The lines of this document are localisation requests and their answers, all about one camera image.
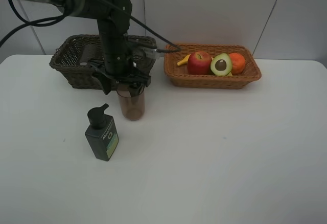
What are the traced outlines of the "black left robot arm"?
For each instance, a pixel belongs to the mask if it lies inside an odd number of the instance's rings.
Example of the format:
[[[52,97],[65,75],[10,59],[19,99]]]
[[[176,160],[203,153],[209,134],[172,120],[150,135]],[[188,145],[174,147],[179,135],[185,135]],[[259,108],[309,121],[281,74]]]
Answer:
[[[94,19],[97,35],[74,35],[56,50],[50,66],[77,89],[127,91],[139,96],[151,83],[155,59],[147,51],[156,47],[150,37],[130,36],[131,0],[25,0],[51,4],[61,14],[34,21],[23,20],[17,30],[49,27],[67,17]]]

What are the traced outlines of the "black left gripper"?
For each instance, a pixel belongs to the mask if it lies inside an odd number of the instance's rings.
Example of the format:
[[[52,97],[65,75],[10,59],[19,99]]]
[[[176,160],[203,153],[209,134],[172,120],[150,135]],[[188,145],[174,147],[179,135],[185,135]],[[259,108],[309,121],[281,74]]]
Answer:
[[[150,48],[146,44],[131,42],[128,35],[112,35],[100,33],[103,62],[90,60],[89,66],[95,69],[92,79],[98,84],[105,95],[111,92],[115,83],[127,84],[130,97],[139,96],[139,86],[148,86],[151,76],[141,72],[133,62],[133,50],[140,46]]]

